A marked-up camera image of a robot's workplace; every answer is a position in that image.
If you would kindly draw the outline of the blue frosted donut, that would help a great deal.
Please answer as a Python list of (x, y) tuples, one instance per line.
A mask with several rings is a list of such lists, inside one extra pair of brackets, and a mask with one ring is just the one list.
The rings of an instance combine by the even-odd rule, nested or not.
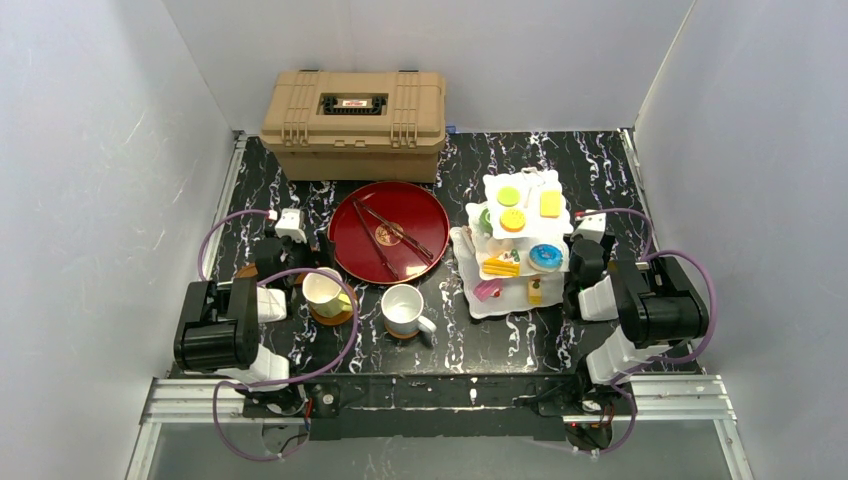
[(551, 244), (538, 244), (528, 253), (529, 265), (540, 272), (559, 271), (563, 264), (562, 250)]

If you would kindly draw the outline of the yellow rectangular cake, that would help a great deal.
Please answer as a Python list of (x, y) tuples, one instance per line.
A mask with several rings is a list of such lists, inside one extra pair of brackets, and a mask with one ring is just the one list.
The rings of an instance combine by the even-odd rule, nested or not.
[(542, 300), (541, 278), (531, 277), (527, 284), (527, 302), (533, 306), (540, 306)]

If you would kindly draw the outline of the pale yellow mug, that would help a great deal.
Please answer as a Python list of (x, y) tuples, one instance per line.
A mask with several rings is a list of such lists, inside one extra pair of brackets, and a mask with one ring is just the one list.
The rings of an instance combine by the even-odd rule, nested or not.
[(345, 293), (335, 279), (341, 280), (341, 274), (329, 267), (320, 267), (319, 273), (307, 274), (302, 282), (302, 292), (307, 303), (321, 302), (322, 297)]

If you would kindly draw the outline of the orange square cake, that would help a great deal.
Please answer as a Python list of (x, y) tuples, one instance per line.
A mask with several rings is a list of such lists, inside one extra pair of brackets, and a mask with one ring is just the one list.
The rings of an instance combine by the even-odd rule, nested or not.
[(545, 190), (539, 196), (539, 216), (559, 218), (562, 214), (562, 195), (559, 191)]

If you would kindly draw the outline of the white three-tier cake stand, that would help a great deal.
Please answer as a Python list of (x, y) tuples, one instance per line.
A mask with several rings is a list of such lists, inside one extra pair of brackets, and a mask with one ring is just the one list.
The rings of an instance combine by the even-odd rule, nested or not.
[[(465, 205), (467, 223), (450, 230), (453, 253), (458, 263), (459, 276), (463, 283), (468, 310), (472, 318), (504, 316), (511, 313), (530, 311), (535, 308), (552, 307), (563, 302), (565, 274), (568, 271), (567, 257), (569, 247), (566, 237), (574, 231), (571, 215), (566, 207), (563, 186), (559, 174), (554, 170), (539, 170), (535, 167), (523, 168), (516, 173), (486, 174), (482, 177), (484, 199), (479, 203)], [(514, 207), (504, 207), (496, 200), (497, 191), (512, 186), (521, 192), (521, 200)], [(562, 214), (559, 218), (541, 218), (539, 216), (539, 196), (545, 190), (559, 191), (562, 195)], [(478, 217), (484, 207), (490, 211), (493, 233), (484, 235), (480, 229)], [(505, 209), (521, 209), (526, 215), (526, 226), (520, 232), (504, 231), (499, 217)], [(489, 238), (511, 239), (513, 249), (502, 255), (511, 255), (520, 261), (521, 272), (517, 277), (485, 275), (481, 271), (483, 261), (490, 258), (486, 252)], [(540, 272), (528, 262), (529, 250), (538, 244), (551, 244), (562, 250), (564, 260), (559, 271)], [(531, 277), (541, 278), (543, 300), (540, 306), (527, 302), (527, 284)], [(503, 290), (499, 298), (478, 301), (473, 288), (483, 280), (500, 278)]]

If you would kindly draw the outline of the orange round cookie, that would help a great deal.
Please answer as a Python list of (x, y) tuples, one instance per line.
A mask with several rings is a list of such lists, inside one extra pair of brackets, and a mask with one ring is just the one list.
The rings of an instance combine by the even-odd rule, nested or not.
[(505, 209), (499, 217), (499, 224), (504, 231), (520, 232), (526, 226), (526, 215), (521, 209)]

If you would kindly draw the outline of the white round cake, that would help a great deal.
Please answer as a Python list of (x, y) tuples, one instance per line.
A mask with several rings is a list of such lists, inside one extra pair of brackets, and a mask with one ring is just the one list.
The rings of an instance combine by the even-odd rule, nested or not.
[(490, 257), (498, 257), (504, 252), (510, 252), (512, 249), (513, 241), (511, 239), (489, 238), (486, 241), (486, 252)]

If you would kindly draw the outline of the yellow triangular cake slice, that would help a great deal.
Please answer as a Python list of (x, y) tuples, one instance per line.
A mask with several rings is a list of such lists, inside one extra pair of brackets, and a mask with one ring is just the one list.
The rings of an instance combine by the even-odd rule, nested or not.
[(481, 271), (485, 275), (517, 277), (521, 272), (520, 261), (506, 254), (490, 257), (483, 261)]

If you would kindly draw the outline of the pink rectangular cake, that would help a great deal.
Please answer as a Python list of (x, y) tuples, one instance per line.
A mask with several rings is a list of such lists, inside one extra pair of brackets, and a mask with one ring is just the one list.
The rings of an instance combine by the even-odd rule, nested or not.
[(478, 301), (485, 302), (489, 299), (499, 298), (501, 296), (502, 290), (503, 280), (500, 278), (496, 278), (492, 280), (481, 281), (473, 288), (472, 293)]

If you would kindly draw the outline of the green round macaron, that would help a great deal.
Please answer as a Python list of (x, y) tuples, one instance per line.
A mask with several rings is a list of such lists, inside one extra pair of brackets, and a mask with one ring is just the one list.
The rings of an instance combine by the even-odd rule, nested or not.
[(521, 200), (521, 192), (516, 187), (505, 186), (497, 191), (496, 200), (504, 207), (514, 207)]

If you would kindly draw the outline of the white mug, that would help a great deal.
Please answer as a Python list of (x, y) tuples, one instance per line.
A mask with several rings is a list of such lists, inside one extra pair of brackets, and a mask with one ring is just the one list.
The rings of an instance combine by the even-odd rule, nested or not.
[(433, 335), (436, 324), (424, 316), (424, 298), (420, 290), (408, 284), (396, 284), (388, 288), (380, 301), (386, 329), (398, 333), (416, 330)]

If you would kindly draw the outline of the black tongs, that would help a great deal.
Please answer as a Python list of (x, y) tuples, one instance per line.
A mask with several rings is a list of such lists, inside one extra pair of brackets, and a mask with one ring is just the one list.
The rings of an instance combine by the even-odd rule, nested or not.
[(387, 254), (384, 252), (384, 245), (380, 243), (380, 239), (382, 237), (398, 240), (400, 243), (405, 244), (408, 248), (410, 248), (413, 252), (415, 252), (419, 257), (424, 260), (433, 261), (435, 259), (435, 254), (429, 248), (424, 246), (421, 242), (419, 242), (410, 234), (406, 233), (400, 226), (384, 218), (376, 210), (368, 206), (363, 200), (359, 198), (354, 198), (352, 200), (352, 203), (357, 218), (363, 228), (366, 227), (365, 214), (367, 214), (378, 222), (378, 229), (383, 229), (383, 234), (376, 234), (372, 240), (372, 243), (374, 244), (375, 251), (377, 252), (378, 257), (380, 258), (382, 265), (390, 272), (390, 274), (395, 280), (400, 280), (400, 273), (395, 267), (393, 261), (390, 260)]

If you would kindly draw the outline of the small light wooden coaster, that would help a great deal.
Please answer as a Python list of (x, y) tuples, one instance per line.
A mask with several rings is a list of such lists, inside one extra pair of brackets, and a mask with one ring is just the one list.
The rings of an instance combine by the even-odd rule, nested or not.
[(389, 335), (391, 335), (392, 337), (394, 337), (394, 338), (396, 338), (396, 339), (400, 339), (400, 340), (407, 340), (407, 339), (411, 339), (411, 338), (413, 338), (413, 337), (417, 336), (419, 333), (421, 333), (421, 332), (420, 332), (420, 331), (418, 331), (418, 330), (416, 330), (416, 331), (414, 331), (414, 332), (410, 332), (410, 333), (398, 333), (398, 332), (395, 332), (395, 331), (393, 331), (393, 330), (391, 330), (391, 329), (387, 329), (387, 332), (388, 332), (388, 333), (389, 333)]

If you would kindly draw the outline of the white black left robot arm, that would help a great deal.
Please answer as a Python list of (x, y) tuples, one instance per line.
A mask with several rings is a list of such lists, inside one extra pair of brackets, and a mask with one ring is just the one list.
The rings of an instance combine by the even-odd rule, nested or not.
[(254, 247), (252, 266), (243, 276), (231, 282), (190, 283), (173, 341), (177, 366), (241, 384), (287, 379), (289, 360), (261, 344), (259, 326), (286, 318), (295, 286), (305, 275), (266, 286), (258, 282), (285, 270), (327, 266), (333, 253), (324, 233), (312, 244), (268, 231)]

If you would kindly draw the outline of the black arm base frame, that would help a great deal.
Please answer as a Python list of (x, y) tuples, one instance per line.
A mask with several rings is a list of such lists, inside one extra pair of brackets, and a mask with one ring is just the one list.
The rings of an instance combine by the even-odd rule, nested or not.
[(629, 421), (629, 385), (591, 384), (577, 373), (325, 375), (247, 393), (249, 419), (298, 423), (312, 439), (528, 437), (605, 449)]

